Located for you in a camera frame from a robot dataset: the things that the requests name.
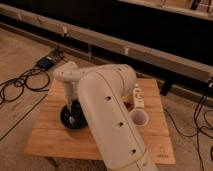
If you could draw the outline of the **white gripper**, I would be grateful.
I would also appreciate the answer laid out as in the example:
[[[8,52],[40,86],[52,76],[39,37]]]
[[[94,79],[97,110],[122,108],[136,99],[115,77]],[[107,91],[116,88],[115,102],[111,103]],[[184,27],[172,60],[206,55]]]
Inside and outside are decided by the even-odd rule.
[[[77,83],[69,82],[64,84],[64,94],[67,101],[68,111],[71,111],[72,103],[78,99],[77,95]]]

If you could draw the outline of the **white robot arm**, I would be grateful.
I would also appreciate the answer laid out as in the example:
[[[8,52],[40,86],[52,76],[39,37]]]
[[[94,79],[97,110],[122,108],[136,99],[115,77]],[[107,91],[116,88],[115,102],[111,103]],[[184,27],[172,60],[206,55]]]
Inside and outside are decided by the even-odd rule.
[[[123,102],[136,83],[132,67],[80,68],[70,61],[53,75],[62,83],[67,102],[80,102],[107,171],[159,171]]]

